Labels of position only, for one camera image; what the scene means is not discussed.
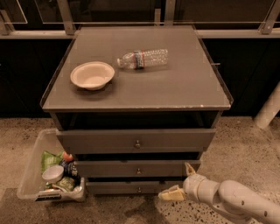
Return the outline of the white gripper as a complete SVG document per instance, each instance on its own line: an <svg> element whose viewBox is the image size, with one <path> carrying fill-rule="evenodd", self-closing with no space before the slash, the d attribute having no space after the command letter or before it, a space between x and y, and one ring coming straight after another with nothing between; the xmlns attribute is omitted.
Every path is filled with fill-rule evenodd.
<svg viewBox="0 0 280 224"><path fill-rule="evenodd" d="M205 176L195 174L194 168L185 162L186 175L189 176L183 183L183 189L178 185L174 185L167 190L163 190L158 194L161 200L165 201L182 201L186 199L186 195L190 200L197 203L204 203L212 207L217 204L220 199L218 196L219 183L209 180Z"/></svg>

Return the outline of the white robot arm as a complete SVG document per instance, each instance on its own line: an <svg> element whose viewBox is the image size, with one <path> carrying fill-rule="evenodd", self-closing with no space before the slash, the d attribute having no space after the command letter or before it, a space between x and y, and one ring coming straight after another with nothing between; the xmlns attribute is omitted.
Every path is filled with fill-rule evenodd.
<svg viewBox="0 0 280 224"><path fill-rule="evenodd" d="M183 183L158 197L202 203L234 224L280 224L279 110L276 85L255 117L221 119L203 165L186 163Z"/></svg>

